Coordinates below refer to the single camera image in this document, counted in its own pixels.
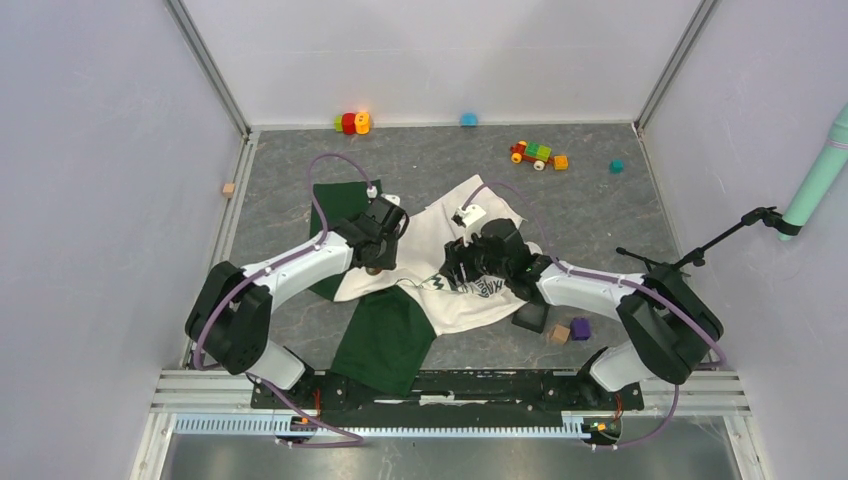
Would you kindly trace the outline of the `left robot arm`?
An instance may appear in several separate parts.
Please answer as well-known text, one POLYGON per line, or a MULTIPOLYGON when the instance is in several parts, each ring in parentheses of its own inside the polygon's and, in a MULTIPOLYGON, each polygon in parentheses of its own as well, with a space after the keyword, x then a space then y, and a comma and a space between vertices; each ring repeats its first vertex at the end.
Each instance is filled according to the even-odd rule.
POLYGON ((307 365, 269 337, 271 316, 314 284, 351 269, 382 272, 396 266, 397 246, 409 221, 394 196, 379 195, 366 208, 319 231, 298 247, 238 267, 229 261, 208 273, 186 324, 186 335, 231 375, 273 384, 290 407, 314 394, 307 365))

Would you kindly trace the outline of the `white and green t-shirt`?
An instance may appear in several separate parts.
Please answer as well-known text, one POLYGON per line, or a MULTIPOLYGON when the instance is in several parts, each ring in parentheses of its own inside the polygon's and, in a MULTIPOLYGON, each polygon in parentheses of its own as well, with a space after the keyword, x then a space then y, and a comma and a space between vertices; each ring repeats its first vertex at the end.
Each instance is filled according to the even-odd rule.
POLYGON ((524 306, 500 278, 453 287, 439 272, 444 245, 462 235, 450 218, 467 198, 494 218, 523 221, 482 184, 474 175, 413 215, 395 269, 369 275, 354 268, 311 286, 325 300, 356 304, 332 373, 381 393, 406 394, 437 337, 494 324, 524 306))

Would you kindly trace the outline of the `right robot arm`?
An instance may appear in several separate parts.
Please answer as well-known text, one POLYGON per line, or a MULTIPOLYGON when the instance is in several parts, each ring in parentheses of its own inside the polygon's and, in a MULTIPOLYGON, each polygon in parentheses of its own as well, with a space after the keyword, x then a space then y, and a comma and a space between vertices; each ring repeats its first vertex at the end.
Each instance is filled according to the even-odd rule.
POLYGON ((577 382, 580 400, 602 408, 625 386, 658 378, 684 384, 719 351, 724 327, 674 265, 660 263, 645 274, 583 269, 525 243, 514 221, 495 219, 468 239, 444 246, 440 273, 453 287, 493 276, 520 300, 576 308, 619 321, 628 336, 597 352, 577 382))

